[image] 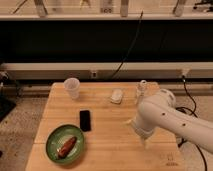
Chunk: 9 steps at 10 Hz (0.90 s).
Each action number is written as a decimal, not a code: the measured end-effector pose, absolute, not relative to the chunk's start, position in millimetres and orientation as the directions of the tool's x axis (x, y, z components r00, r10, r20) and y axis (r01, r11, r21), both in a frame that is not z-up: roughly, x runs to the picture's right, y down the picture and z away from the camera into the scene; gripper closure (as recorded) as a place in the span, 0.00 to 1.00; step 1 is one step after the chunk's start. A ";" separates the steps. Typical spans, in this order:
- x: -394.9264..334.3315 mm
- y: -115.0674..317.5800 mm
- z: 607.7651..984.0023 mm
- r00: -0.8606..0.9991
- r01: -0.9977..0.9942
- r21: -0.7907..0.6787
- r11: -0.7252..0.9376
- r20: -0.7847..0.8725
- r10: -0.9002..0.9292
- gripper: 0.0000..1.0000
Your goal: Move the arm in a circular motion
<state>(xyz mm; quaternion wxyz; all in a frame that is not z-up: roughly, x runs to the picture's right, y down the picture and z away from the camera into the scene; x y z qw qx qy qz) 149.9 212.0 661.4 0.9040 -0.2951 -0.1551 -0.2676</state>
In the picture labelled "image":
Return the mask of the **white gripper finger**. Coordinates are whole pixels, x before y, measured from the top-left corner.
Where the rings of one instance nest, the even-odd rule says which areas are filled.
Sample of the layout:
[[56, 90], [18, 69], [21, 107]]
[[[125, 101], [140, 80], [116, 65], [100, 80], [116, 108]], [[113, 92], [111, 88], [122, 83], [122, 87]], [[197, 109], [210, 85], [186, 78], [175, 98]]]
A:
[[142, 144], [143, 144], [143, 146], [144, 146], [144, 148], [145, 149], [147, 149], [147, 139], [145, 139], [145, 138], [141, 138], [141, 141], [142, 141]]
[[127, 120], [124, 122], [125, 125], [131, 125], [131, 123], [132, 123], [132, 120]]

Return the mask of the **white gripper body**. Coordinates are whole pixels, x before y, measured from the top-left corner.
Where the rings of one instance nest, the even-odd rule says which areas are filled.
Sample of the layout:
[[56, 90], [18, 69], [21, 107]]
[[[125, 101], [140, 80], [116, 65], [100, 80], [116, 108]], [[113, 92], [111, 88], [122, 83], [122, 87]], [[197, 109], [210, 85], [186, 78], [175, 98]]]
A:
[[131, 120], [130, 125], [133, 128], [133, 130], [135, 131], [135, 133], [138, 136], [140, 136], [142, 139], [147, 139], [154, 133], [154, 130], [147, 131], [142, 126], [140, 126], [137, 123], [137, 119], [136, 118], [133, 118]]

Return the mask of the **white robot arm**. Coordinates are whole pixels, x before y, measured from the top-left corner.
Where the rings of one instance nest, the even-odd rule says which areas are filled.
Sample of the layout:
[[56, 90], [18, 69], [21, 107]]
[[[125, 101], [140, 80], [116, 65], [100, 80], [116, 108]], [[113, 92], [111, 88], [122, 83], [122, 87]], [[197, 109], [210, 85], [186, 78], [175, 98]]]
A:
[[160, 127], [213, 154], [213, 122], [186, 115], [176, 110], [175, 104], [176, 97], [168, 89], [145, 91], [137, 98], [136, 114], [125, 124], [143, 140]]

